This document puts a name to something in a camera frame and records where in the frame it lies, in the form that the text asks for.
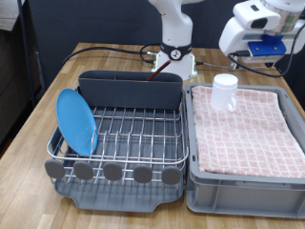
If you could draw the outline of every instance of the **wire rack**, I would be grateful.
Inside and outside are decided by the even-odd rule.
[[[97,147],[91,156],[81,156],[69,146],[63,152],[63,136],[58,142],[54,132],[49,144],[48,153],[52,159],[62,162],[65,170],[65,182],[78,180],[80,184],[85,180],[79,179],[74,172],[76,161],[86,161],[93,169],[92,184],[98,184],[105,179],[104,165],[115,162],[122,168],[123,176],[119,180],[121,185],[127,182],[137,182],[133,179],[133,169],[137,165],[146,165],[152,169],[152,180],[161,182],[162,171],[168,167],[175,167],[182,171],[188,157],[185,149],[184,136],[184,108],[181,102],[180,111],[152,110],[152,109],[122,109],[122,108],[91,108],[97,126]]]

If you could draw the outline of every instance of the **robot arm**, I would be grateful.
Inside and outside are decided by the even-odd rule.
[[[183,4],[203,0],[149,0],[162,18],[161,52],[157,55],[155,71],[171,59],[172,63],[163,72],[175,73],[184,80],[196,75],[192,54],[192,19],[181,11]]]
[[[289,54],[295,35],[304,25],[299,20],[305,0],[250,0],[234,7],[234,17],[222,32],[219,48],[225,55],[249,51],[245,63],[268,63],[272,66]],[[305,30],[295,43],[294,53],[305,44]]]
[[[203,0],[149,0],[161,14],[164,44],[181,47],[192,43],[193,22],[181,11],[181,6],[201,1]]]

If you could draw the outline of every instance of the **white mug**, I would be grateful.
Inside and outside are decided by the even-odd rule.
[[[234,112],[237,108],[238,79],[232,74],[218,74],[213,79],[211,106],[218,111]]]

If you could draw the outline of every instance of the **blue plate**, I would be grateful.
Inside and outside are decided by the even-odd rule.
[[[69,146],[79,155],[90,156],[96,149],[97,134],[93,113],[85,99],[75,90],[64,89],[57,96],[56,117]]]

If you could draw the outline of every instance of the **pink checkered towel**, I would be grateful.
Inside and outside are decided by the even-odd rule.
[[[210,105],[212,88],[194,87],[200,172],[305,177],[305,156],[279,109],[277,94],[237,90],[237,110]]]

